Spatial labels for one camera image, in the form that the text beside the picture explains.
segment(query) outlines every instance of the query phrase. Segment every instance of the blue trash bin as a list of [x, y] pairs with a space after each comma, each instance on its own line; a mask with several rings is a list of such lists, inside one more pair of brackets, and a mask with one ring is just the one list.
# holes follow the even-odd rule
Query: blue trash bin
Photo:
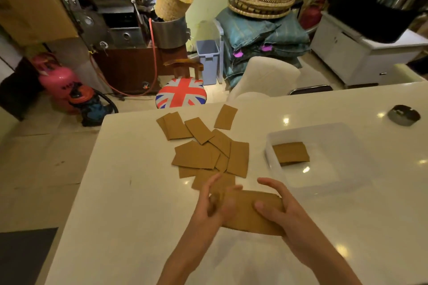
[[216, 42], [213, 39], [196, 41], [196, 50], [198, 51], [200, 63], [204, 65], [204, 71], [202, 71], [204, 85], [216, 84], [220, 56]]

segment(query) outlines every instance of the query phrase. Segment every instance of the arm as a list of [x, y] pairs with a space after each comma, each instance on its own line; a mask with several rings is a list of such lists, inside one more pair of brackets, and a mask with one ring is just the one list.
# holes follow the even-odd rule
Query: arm
[[[215, 212], [210, 204], [210, 187], [221, 177], [212, 176], [199, 192], [195, 212], [177, 247], [167, 259], [158, 285], [184, 285], [189, 275], [199, 266], [222, 224], [236, 214], [234, 201], [224, 202]], [[242, 189], [242, 185], [231, 189]]]
[[256, 202], [254, 208], [264, 218], [279, 224], [286, 236], [284, 242], [301, 263], [309, 267], [321, 285], [361, 285], [345, 259], [336, 251], [302, 206], [280, 181], [258, 178], [262, 185], [278, 191], [285, 213]]

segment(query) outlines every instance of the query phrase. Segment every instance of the orange hose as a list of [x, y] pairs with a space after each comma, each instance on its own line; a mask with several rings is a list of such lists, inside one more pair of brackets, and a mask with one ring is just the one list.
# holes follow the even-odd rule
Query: orange hose
[[104, 78], [104, 75], [102, 74], [102, 72], [100, 72], [100, 69], [97, 66], [94, 65], [94, 58], [93, 58], [92, 54], [89, 53], [89, 61], [91, 62], [91, 65], [94, 68], [95, 72], [97, 73], [98, 77], [100, 77], [100, 79], [107, 86], [109, 86], [112, 90], [114, 90], [115, 92], [117, 92], [117, 93], [119, 93], [121, 95], [124, 95], [124, 96], [127, 96], [127, 97], [141, 97], [141, 96], [144, 96], [145, 94], [149, 93], [153, 89], [154, 84], [156, 83], [156, 80], [158, 79], [158, 64], [156, 62], [156, 50], [155, 50], [155, 46], [154, 46], [153, 28], [152, 28], [152, 19], [151, 18], [148, 19], [148, 25], [150, 26], [150, 35], [152, 37], [152, 47], [153, 47], [153, 57], [154, 57], [154, 79], [153, 79], [151, 87], [145, 93], [142, 93], [142, 94], [139, 94], [139, 95], [129, 95], [129, 94], [125, 94], [125, 93], [123, 93], [121, 91], [118, 91], [116, 88], [110, 86], [110, 84]]

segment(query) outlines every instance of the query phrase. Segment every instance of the union jack stool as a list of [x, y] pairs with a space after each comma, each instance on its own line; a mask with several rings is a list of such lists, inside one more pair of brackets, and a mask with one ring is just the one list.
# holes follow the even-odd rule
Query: union jack stool
[[[189, 59], [171, 60], [165, 62], [164, 66], [174, 68], [175, 79], [168, 82], [156, 95], [157, 108], [182, 107], [205, 104], [207, 92], [203, 86], [203, 80], [199, 79], [199, 71], [203, 65]], [[177, 77], [175, 70], [179, 67], [190, 66], [195, 68], [195, 78]]]

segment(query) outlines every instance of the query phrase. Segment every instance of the pink gas cylinder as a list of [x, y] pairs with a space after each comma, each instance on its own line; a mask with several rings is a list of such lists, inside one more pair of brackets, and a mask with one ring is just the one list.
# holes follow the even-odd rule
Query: pink gas cylinder
[[51, 94], [55, 102], [67, 111], [76, 109], [68, 103], [68, 95], [74, 82], [80, 82], [77, 75], [69, 68], [61, 66], [52, 53], [41, 53], [31, 59], [39, 72], [39, 81], [46, 91]]

